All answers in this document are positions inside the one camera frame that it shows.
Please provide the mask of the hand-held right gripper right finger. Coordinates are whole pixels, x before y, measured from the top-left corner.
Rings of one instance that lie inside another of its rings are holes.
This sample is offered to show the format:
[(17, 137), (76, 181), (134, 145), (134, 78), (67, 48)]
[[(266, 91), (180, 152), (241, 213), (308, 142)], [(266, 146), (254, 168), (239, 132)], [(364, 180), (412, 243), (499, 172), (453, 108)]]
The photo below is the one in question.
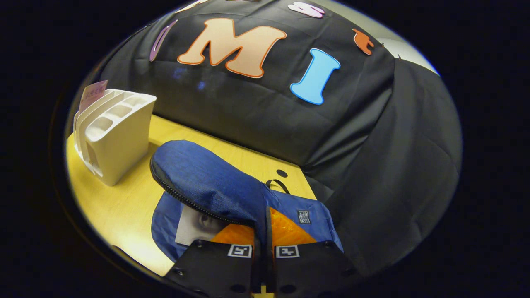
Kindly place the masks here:
[(292, 220), (267, 210), (265, 289), (275, 298), (346, 298), (360, 272), (331, 240), (317, 242)]

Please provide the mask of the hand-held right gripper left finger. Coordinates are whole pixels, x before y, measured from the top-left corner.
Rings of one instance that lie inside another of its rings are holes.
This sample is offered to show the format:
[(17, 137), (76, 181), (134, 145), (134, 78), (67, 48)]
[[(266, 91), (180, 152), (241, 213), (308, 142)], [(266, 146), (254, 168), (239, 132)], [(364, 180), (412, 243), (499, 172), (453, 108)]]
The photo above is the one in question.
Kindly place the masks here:
[(256, 298), (260, 281), (259, 242), (254, 229), (227, 225), (193, 240), (164, 276), (164, 282), (195, 298)]

